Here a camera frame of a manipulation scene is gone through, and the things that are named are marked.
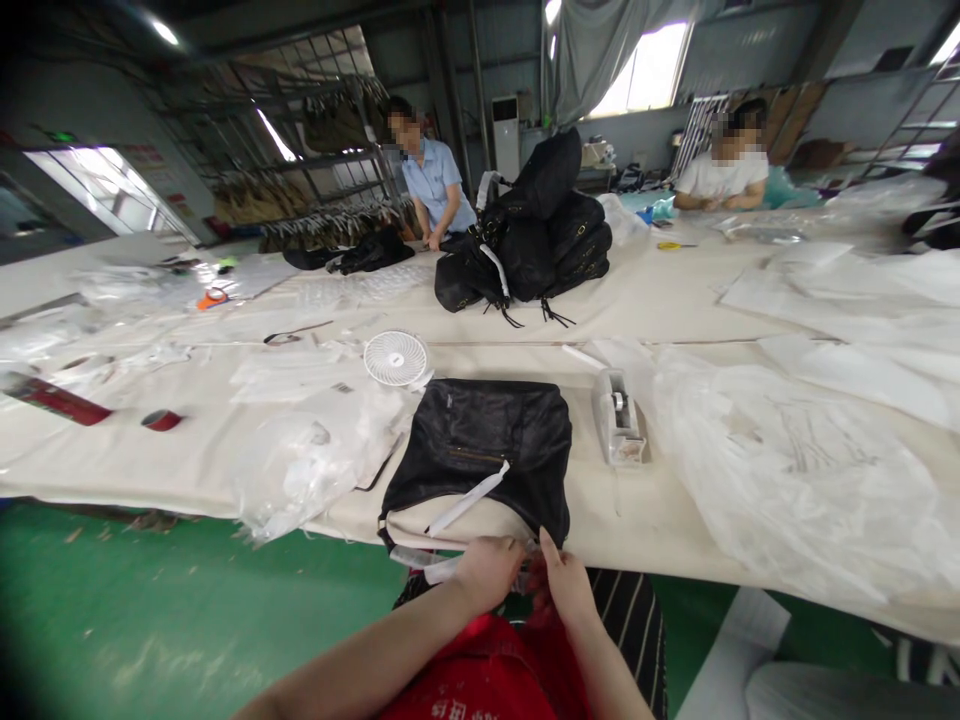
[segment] tassel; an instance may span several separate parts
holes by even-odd
[[[504,319],[505,319],[508,323],[510,323],[511,326],[513,326],[513,327],[515,327],[515,328],[526,327],[526,325],[523,325],[523,324],[517,322],[517,321],[514,320],[512,317],[510,317],[509,315],[507,315],[507,309],[506,309],[505,307],[500,308],[500,312],[501,312],[501,314],[503,314]]]
[[[563,315],[558,315],[555,313],[551,307],[550,303],[547,302],[546,298],[540,298],[540,309],[543,311],[543,321],[546,322],[549,317],[551,320],[556,320],[558,323],[563,325],[564,328],[569,328],[570,325],[576,325],[576,323],[568,317]]]

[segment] air conditioner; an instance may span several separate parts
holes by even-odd
[[[493,147],[497,172],[511,182],[520,174],[520,111],[517,96],[493,99]]]

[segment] zipper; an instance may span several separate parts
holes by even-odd
[[[468,452],[463,448],[453,448],[448,450],[448,452],[455,457],[467,458],[469,460],[486,460],[487,462],[495,463],[502,463],[504,460],[503,456],[496,457],[495,455],[481,455],[479,453]]]

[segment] ceiling light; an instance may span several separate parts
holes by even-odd
[[[553,25],[553,21],[560,14],[560,5],[562,4],[563,0],[550,0],[547,3],[547,6],[543,9],[544,15],[547,16],[547,25]]]
[[[177,38],[176,35],[174,35],[173,30],[168,28],[162,22],[160,22],[159,20],[151,20],[150,24],[153,25],[153,29],[157,31],[157,35],[162,37],[168,43],[170,43],[171,45],[180,44],[180,40]]]

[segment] woman in white shirt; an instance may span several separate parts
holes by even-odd
[[[673,206],[679,210],[753,210],[763,202],[770,166],[760,147],[767,103],[742,103],[710,152],[694,158],[677,180]]]

